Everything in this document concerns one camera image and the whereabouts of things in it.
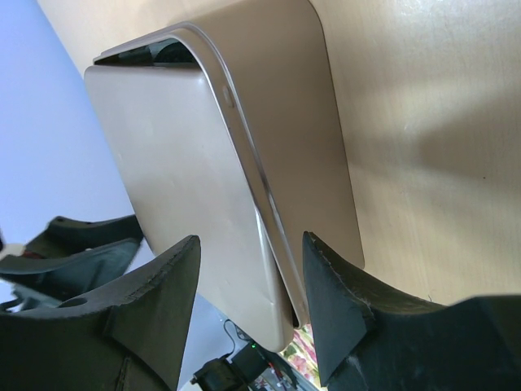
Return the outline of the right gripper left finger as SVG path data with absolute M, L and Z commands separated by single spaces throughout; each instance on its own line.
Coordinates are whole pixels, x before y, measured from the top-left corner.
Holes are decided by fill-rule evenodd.
M 3 390 L 175 390 L 200 239 L 56 308 L 1 316 Z

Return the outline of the brown tin lid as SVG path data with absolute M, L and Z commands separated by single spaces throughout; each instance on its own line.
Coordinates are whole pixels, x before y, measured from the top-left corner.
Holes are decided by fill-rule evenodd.
M 196 66 L 91 66 L 85 84 L 154 253 L 197 235 L 198 291 L 271 351 L 291 304 L 212 88 Z

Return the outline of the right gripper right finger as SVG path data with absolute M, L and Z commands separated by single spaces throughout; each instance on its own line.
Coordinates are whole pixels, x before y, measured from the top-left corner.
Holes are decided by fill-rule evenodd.
M 402 292 L 303 235 L 319 378 L 329 390 L 517 390 L 520 298 Z

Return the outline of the brown cookie tin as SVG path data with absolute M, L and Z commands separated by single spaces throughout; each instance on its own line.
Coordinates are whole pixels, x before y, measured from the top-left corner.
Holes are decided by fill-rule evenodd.
M 363 264 L 324 32 L 310 2 L 237 1 L 105 51 L 91 66 L 204 73 L 289 298 L 293 330 L 309 320 L 306 231 Z

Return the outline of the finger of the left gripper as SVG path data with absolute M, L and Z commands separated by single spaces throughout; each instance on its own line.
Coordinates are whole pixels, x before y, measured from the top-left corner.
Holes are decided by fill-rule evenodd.
M 24 256 L 33 259 L 63 258 L 126 239 L 140 244 L 143 237 L 134 215 L 101 222 L 83 222 L 58 216 L 25 245 Z
M 14 297 L 1 308 L 58 307 L 121 277 L 139 248 L 139 241 L 123 239 L 67 257 L 7 255 L 1 260 L 1 280 L 11 284 Z

